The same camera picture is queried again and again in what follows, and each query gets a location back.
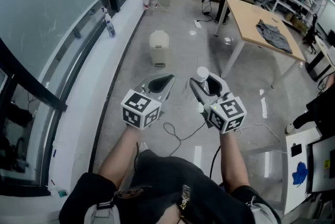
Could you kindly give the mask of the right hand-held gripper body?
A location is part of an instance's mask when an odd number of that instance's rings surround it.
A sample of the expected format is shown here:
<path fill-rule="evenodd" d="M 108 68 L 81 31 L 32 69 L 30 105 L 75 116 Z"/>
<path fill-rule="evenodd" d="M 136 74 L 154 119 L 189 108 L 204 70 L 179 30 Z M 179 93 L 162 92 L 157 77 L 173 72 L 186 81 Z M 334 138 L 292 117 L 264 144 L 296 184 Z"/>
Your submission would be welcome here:
<path fill-rule="evenodd" d="M 201 115 L 207 127 L 215 127 L 220 134 L 239 128 L 247 115 L 240 97 L 230 91 L 219 95 L 200 93 L 200 103 L 204 108 Z"/>

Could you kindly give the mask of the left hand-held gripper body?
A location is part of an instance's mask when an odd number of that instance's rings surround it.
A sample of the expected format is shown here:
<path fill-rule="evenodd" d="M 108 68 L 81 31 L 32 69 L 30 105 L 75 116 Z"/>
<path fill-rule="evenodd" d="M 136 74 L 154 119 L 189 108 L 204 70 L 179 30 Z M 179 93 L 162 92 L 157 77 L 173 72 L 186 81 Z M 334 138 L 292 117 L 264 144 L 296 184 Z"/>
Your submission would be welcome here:
<path fill-rule="evenodd" d="M 139 93 L 130 89 L 121 102 L 121 118 L 126 124 L 143 130 L 160 119 L 164 101 L 162 93 Z"/>

